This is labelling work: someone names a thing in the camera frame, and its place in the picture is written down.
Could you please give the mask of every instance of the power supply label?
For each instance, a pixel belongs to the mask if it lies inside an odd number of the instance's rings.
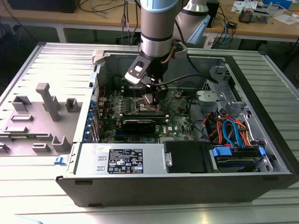
[[[142,149],[110,149],[110,174],[143,174]]]

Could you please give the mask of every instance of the white table leg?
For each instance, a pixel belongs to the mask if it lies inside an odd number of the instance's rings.
[[[68,42],[67,41],[67,36],[66,36],[66,33],[65,33],[63,25],[59,24],[55,28],[56,28],[56,31],[57,31],[57,34],[58,34],[59,41],[61,43],[67,43]]]
[[[218,33],[207,33],[204,48],[210,49]]]

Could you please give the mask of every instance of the slotted aluminum surface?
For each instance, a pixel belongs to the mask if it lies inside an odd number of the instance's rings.
[[[36,82],[49,80],[51,88],[62,90],[58,96],[61,100],[73,94],[77,98],[78,95],[83,96],[83,88],[88,85],[92,71],[90,59],[95,49],[101,49],[101,46],[48,43],[44,47],[37,47],[21,69],[21,78],[14,80],[17,84],[13,91],[7,98],[5,94],[0,98],[0,128],[12,110],[8,100],[11,94],[30,91]],[[254,51],[190,49],[190,53],[193,52],[233,56],[295,156],[299,158],[297,95],[287,79],[275,70],[271,61]],[[298,183],[288,189],[270,191],[252,203],[79,208],[53,180],[65,169],[63,166],[55,167],[54,159],[55,156],[0,157],[1,211],[20,214],[45,224],[299,222]]]

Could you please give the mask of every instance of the side panel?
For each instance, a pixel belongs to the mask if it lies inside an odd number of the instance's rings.
[[[79,207],[251,202],[291,176],[60,179]]]

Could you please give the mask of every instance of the black box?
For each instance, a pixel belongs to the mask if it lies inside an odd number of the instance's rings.
[[[80,0],[7,0],[12,9],[73,13]]]
[[[218,0],[207,0],[206,5],[209,8],[209,15],[211,16],[211,19],[210,19],[207,27],[211,28],[214,24],[215,16],[217,14],[217,10],[219,7],[219,1]]]

